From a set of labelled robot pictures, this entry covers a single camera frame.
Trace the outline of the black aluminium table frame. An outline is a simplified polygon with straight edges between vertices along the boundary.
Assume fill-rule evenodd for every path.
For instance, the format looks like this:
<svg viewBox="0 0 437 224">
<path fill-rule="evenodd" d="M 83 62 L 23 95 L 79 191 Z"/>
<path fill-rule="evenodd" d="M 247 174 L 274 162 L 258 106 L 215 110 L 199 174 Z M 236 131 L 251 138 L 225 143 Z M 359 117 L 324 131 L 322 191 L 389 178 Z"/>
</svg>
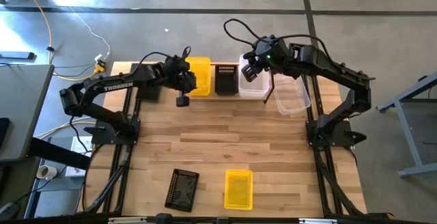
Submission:
<svg viewBox="0 0 437 224">
<path fill-rule="evenodd" d="M 70 224 L 107 224 L 109 218 L 144 216 L 147 224 L 299 224 L 299 218 L 338 224 L 393 224 L 387 213 L 349 215 L 328 211 L 316 192 L 313 152 L 306 144 L 306 114 L 283 117 L 251 101 L 200 100 L 173 105 L 135 101 L 134 92 L 108 94 L 105 107 L 125 108 L 141 121 L 129 172 L 115 185 L 111 212 L 76 214 Z M 227 169 L 254 172 L 251 211 L 224 208 Z M 174 169 L 199 174 L 192 212 L 165 207 Z"/>
</svg>

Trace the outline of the black frame wooden shelf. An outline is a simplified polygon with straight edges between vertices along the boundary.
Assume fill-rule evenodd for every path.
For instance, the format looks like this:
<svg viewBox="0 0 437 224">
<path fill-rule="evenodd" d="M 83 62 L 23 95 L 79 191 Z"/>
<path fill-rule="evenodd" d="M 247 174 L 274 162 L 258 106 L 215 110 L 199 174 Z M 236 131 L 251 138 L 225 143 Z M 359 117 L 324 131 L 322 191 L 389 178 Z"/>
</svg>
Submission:
<svg viewBox="0 0 437 224">
<path fill-rule="evenodd" d="M 270 74 L 261 72 L 249 83 L 243 77 L 241 69 L 247 60 L 240 58 L 238 63 L 215 63 L 210 60 L 211 86 L 208 96 L 189 96 L 200 100 L 265 100 L 271 90 Z"/>
</svg>

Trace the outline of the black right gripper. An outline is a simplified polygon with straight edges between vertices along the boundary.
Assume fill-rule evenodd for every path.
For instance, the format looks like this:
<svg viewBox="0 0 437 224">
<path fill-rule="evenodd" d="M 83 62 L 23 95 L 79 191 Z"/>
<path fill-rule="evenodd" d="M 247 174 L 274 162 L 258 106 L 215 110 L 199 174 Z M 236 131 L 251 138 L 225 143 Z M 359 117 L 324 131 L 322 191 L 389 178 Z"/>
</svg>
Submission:
<svg viewBox="0 0 437 224">
<path fill-rule="evenodd" d="M 275 36 L 264 36 L 253 43 L 251 52 L 244 54 L 248 61 L 244 70 L 284 72 L 285 62 L 289 57 L 290 50 L 284 40 L 278 40 Z"/>
</svg>

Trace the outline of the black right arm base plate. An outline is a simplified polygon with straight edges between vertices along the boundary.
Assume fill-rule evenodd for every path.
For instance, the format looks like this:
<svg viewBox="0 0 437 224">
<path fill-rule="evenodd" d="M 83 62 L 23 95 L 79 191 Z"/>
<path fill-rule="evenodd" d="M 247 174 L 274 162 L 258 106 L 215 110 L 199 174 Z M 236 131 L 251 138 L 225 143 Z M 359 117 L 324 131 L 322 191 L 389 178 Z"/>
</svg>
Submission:
<svg viewBox="0 0 437 224">
<path fill-rule="evenodd" d="M 306 121 L 308 144 L 315 147 L 351 147 L 366 140 L 367 136 L 361 132 L 351 130 L 349 121 L 339 122 L 332 130 L 321 131 L 316 121 Z"/>
</svg>

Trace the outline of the white cup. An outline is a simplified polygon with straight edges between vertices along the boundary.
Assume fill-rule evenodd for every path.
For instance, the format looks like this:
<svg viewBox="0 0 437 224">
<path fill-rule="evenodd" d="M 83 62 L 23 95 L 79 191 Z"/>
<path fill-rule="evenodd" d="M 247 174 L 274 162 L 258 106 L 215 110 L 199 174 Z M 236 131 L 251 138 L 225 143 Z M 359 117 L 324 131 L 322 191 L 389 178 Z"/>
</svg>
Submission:
<svg viewBox="0 0 437 224">
<path fill-rule="evenodd" d="M 48 165 L 38 167 L 36 178 L 41 180 L 50 180 L 57 175 L 57 169 Z"/>
</svg>

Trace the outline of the grey desk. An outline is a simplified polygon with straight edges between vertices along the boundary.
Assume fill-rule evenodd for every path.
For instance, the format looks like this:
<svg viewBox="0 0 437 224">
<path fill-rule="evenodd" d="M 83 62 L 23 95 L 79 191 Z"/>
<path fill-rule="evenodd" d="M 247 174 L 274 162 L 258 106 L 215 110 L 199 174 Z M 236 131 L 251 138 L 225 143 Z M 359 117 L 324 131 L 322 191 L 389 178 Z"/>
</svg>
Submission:
<svg viewBox="0 0 437 224">
<path fill-rule="evenodd" d="M 0 67 L 0 118 L 10 121 L 0 145 L 0 163 L 27 154 L 53 70 L 52 65 Z"/>
</svg>

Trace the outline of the black desk device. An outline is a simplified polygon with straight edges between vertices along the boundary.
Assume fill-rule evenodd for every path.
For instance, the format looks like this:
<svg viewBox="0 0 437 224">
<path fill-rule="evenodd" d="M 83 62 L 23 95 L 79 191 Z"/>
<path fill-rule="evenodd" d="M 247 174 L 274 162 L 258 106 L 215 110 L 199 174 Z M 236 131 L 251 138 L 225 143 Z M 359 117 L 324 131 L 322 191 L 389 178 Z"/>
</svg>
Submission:
<svg viewBox="0 0 437 224">
<path fill-rule="evenodd" d="M 0 148 L 5 141 L 5 136 L 8 131 L 10 119 L 7 117 L 0 117 Z"/>
</svg>

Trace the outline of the white box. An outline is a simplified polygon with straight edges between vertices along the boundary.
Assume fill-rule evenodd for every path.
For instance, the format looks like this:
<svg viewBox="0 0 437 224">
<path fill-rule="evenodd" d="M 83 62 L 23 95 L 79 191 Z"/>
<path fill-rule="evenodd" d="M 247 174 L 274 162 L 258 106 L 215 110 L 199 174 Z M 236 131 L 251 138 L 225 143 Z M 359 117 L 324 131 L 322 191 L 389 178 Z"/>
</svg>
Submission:
<svg viewBox="0 0 437 224">
<path fill-rule="evenodd" d="M 79 140 L 74 137 L 72 139 L 71 150 L 74 152 L 78 152 L 79 154 L 84 154 L 85 156 L 91 156 L 91 140 L 92 136 L 80 136 L 79 139 L 83 142 L 83 145 L 79 142 Z M 77 178 L 83 177 L 85 175 L 85 170 L 78 169 L 74 167 L 67 167 L 65 177 L 67 178 Z"/>
</svg>

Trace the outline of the yellow white power plug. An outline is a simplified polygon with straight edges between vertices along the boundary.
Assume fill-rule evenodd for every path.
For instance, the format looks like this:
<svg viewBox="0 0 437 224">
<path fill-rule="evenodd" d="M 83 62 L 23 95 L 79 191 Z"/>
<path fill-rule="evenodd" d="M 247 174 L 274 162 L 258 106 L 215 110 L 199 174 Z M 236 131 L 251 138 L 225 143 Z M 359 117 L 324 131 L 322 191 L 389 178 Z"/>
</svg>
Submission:
<svg viewBox="0 0 437 224">
<path fill-rule="evenodd" d="M 106 62 L 104 61 L 104 57 L 99 54 L 94 58 L 94 60 L 96 62 L 94 65 L 94 74 L 106 72 Z"/>
</svg>

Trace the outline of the black flat bar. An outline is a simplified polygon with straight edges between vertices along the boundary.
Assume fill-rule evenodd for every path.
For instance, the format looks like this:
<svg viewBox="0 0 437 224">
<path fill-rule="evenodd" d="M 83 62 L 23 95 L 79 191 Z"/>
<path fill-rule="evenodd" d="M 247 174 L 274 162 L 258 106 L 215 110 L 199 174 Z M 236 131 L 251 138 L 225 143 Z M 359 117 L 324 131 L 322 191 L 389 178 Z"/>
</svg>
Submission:
<svg viewBox="0 0 437 224">
<path fill-rule="evenodd" d="M 33 52 L 23 52 L 23 51 L 0 51 L 0 58 L 3 59 L 28 59 L 32 60 L 35 58 L 35 53 Z"/>
</svg>

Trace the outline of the black desk beam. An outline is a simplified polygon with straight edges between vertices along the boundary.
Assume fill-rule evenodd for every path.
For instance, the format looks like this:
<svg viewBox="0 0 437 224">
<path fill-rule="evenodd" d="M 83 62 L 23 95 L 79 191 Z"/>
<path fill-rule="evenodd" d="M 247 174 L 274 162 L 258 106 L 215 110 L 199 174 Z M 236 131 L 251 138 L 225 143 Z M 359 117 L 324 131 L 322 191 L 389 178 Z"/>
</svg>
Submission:
<svg viewBox="0 0 437 224">
<path fill-rule="evenodd" d="M 59 147 L 48 141 L 32 138 L 27 156 L 36 156 L 68 167 L 86 170 L 91 161 L 90 157 L 65 148 Z"/>
</svg>

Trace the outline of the dark grey device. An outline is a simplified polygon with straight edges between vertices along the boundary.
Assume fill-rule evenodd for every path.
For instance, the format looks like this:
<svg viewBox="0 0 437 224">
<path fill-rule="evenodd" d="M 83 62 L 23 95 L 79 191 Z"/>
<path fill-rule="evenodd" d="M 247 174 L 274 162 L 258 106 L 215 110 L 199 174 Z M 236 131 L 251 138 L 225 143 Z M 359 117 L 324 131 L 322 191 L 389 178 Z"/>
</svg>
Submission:
<svg viewBox="0 0 437 224">
<path fill-rule="evenodd" d="M 8 202 L 0 208 L 0 221 L 13 219 L 20 210 L 20 206 L 15 202 Z"/>
</svg>

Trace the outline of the grey metal table frame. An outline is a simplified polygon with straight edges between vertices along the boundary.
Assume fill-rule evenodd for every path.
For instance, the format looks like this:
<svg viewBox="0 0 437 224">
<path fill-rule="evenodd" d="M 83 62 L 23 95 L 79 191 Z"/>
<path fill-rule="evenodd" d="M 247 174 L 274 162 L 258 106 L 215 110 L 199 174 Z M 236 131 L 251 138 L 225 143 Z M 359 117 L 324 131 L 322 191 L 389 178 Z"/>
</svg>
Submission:
<svg viewBox="0 0 437 224">
<path fill-rule="evenodd" d="M 437 172 L 437 162 L 424 163 L 418 144 L 437 149 L 437 98 L 418 98 L 419 94 L 437 87 L 437 72 L 421 77 L 413 86 L 380 104 L 376 109 L 384 113 L 395 109 L 412 155 L 414 166 L 399 170 L 399 177 Z"/>
</svg>

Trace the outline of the silver metal bracket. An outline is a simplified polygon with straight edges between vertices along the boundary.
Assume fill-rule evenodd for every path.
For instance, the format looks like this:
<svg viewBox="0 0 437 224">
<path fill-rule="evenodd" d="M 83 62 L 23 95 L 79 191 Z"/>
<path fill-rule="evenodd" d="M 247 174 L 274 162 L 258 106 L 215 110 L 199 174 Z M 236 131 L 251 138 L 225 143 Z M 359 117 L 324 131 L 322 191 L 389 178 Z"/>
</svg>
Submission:
<svg viewBox="0 0 437 224">
<path fill-rule="evenodd" d="M 147 224 L 144 216 L 122 216 L 109 218 L 107 224 Z"/>
<path fill-rule="evenodd" d="M 299 224 L 338 224 L 336 219 L 310 219 L 299 218 Z"/>
</svg>

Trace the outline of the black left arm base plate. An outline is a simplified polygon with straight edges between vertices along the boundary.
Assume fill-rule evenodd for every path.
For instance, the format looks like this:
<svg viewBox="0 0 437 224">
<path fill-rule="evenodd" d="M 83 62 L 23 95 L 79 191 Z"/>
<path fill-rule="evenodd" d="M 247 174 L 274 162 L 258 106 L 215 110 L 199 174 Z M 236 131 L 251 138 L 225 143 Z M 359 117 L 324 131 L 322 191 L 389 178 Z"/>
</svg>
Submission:
<svg viewBox="0 0 437 224">
<path fill-rule="evenodd" d="M 91 142 L 96 145 L 134 145 L 138 141 L 140 127 L 139 119 L 131 119 L 124 130 L 115 129 L 98 120 L 95 126 L 85 127 L 83 130 L 92 136 Z"/>
</svg>

